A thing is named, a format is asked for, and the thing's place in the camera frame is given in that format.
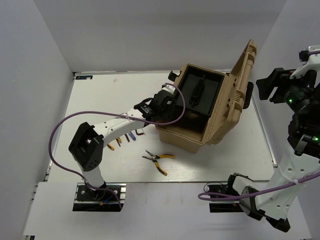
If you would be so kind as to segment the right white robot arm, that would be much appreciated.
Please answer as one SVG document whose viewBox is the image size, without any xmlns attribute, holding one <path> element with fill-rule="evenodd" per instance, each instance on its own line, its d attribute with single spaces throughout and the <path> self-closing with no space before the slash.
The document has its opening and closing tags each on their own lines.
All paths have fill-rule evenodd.
<svg viewBox="0 0 320 240">
<path fill-rule="evenodd" d="M 320 86 L 317 71 L 308 70 L 301 77 L 293 71 L 276 68 L 256 81 L 260 100 L 285 103 L 293 111 L 288 125 L 284 152 L 264 190 L 239 173 L 230 175 L 226 195 L 239 201 L 241 209 L 251 218 L 266 220 L 276 229 L 287 232 L 289 208 L 303 188 L 303 178 L 320 170 Z"/>
</svg>

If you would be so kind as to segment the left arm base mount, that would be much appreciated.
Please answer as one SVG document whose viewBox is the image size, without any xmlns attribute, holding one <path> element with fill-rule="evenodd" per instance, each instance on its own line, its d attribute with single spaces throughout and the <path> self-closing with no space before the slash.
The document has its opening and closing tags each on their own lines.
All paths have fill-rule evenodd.
<svg viewBox="0 0 320 240">
<path fill-rule="evenodd" d="M 78 183 L 74 196 L 73 212 L 114 212 L 122 210 L 126 197 L 125 183 L 106 185 L 110 191 L 92 190 L 84 183 Z"/>
</svg>

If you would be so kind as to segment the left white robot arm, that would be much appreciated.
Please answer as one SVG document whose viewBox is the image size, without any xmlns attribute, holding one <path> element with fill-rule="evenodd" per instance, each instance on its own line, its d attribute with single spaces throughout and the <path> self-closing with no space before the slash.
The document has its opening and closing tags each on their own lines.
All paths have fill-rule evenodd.
<svg viewBox="0 0 320 240">
<path fill-rule="evenodd" d="M 99 168 L 104 147 L 122 135 L 164 119 L 175 105 L 175 91 L 174 86 L 165 84 L 153 98 L 143 100 L 125 113 L 112 113 L 114 118 L 103 123 L 84 122 L 78 127 L 68 150 L 81 169 L 90 196 L 99 200 L 106 193 Z"/>
</svg>

